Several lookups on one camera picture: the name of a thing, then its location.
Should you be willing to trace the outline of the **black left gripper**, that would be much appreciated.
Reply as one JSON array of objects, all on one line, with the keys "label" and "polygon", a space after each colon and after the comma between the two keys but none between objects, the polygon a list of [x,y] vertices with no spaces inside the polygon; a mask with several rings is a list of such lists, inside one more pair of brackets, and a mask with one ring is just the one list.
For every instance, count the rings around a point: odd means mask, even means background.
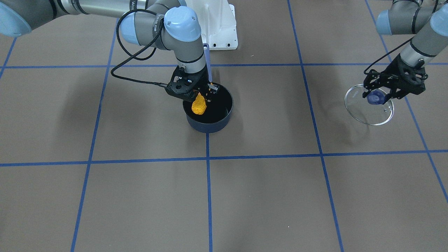
[{"label": "black left gripper", "polygon": [[417,60],[415,66],[407,64],[401,55],[397,55],[386,69],[380,73],[376,70],[365,70],[363,81],[363,98],[366,98],[372,91],[386,87],[389,93],[385,96],[383,104],[390,99],[402,99],[409,93],[419,95],[426,90],[426,74],[424,59]]}]

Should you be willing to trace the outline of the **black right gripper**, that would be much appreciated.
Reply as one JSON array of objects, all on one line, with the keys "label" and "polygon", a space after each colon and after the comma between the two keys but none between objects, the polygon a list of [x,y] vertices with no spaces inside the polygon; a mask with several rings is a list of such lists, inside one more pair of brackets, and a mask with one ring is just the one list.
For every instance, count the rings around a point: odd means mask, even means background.
[{"label": "black right gripper", "polygon": [[165,91],[168,95],[194,102],[200,92],[206,104],[213,102],[219,92],[219,84],[209,82],[208,68],[203,67],[197,73],[186,73],[184,68],[177,66]]}]

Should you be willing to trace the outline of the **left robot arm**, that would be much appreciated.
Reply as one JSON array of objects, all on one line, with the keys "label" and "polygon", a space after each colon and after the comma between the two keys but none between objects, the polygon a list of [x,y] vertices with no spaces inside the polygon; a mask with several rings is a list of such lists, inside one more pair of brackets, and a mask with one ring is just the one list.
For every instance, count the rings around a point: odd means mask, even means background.
[{"label": "left robot arm", "polygon": [[425,66],[447,47],[447,4],[422,7],[421,0],[394,0],[376,20],[381,35],[413,35],[383,70],[365,69],[363,98],[371,105],[425,91]]}]

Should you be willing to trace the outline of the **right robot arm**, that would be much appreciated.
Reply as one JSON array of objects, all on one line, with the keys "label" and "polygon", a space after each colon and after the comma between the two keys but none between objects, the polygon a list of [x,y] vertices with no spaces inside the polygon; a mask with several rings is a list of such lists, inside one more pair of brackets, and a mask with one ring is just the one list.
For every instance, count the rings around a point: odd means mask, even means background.
[{"label": "right robot arm", "polygon": [[[115,78],[159,86],[190,103],[209,103],[221,90],[209,80],[197,13],[183,0],[2,0],[1,34],[21,37],[63,16],[117,21],[117,42],[128,58],[111,69]],[[168,83],[117,74],[130,61],[150,59],[153,53],[141,56],[149,48],[173,52],[177,66]]]}]

